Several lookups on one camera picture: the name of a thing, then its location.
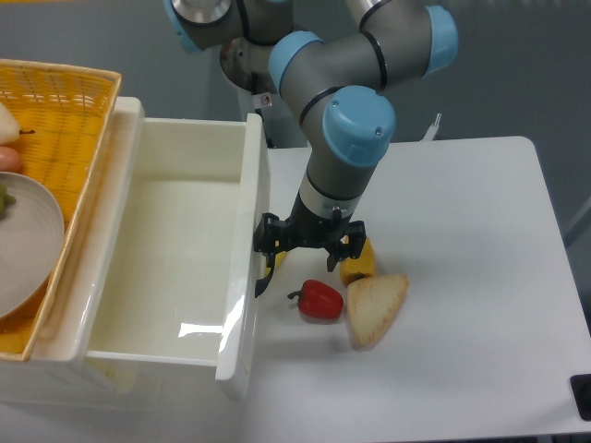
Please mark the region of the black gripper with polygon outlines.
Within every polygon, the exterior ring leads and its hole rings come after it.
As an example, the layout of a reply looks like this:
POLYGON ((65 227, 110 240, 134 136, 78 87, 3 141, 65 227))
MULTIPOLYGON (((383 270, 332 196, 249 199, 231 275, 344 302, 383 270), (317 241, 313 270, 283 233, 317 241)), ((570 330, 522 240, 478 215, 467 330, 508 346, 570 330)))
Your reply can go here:
POLYGON ((351 222, 350 217, 323 218, 312 212, 300 195, 286 221, 264 212, 253 237, 253 247, 266 259, 266 267, 274 268, 276 258, 287 250, 305 247, 325 249, 328 252, 326 267, 333 272, 336 266, 348 258, 360 257, 366 242, 363 221, 351 222))

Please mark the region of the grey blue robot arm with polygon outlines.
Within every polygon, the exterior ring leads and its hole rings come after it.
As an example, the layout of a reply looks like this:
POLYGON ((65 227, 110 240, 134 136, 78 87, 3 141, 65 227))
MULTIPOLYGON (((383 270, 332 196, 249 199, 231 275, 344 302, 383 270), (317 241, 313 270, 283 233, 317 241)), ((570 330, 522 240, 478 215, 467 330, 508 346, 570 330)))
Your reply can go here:
POLYGON ((417 1, 351 1, 358 30, 326 43, 298 30, 289 1, 168 1, 182 46, 203 51, 241 42, 260 54, 245 61, 248 89, 268 78, 311 145, 290 216, 264 215, 254 249, 269 264, 298 247, 327 251, 327 266, 360 255, 366 241, 353 220, 385 155, 396 116, 383 92, 449 66, 459 36, 452 14, 417 1))

